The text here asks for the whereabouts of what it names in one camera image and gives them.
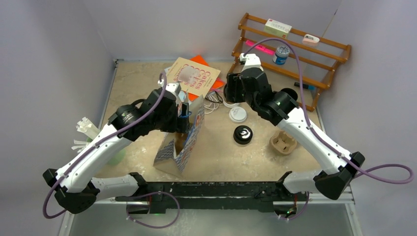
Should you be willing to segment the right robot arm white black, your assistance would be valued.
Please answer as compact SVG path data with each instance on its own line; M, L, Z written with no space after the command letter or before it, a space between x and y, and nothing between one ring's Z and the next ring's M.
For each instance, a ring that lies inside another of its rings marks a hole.
M304 115L295 90L273 91L259 68L227 74L224 96L231 103L246 102L261 118L293 137L321 166L315 171L284 174L276 187L282 200L307 191L337 200L365 161L362 153L342 148Z

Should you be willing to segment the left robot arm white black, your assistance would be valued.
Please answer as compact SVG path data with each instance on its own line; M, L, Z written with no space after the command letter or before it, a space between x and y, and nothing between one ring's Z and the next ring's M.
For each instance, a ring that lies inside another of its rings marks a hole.
M117 153L149 132L187 133L188 103L178 103L173 92L153 90L146 99L118 107L97 137L72 161L59 169L47 169L43 178L57 203L78 214L96 201L112 197L145 198L147 182L139 173L122 177L95 178L95 174Z

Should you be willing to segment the checkered paper bakery bag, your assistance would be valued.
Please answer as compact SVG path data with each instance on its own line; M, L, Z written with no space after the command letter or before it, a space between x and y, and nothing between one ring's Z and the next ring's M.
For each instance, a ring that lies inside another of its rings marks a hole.
M190 129L186 134L166 133L153 161L156 169L181 177L191 157L201 128L204 126L204 98L196 98L190 105Z

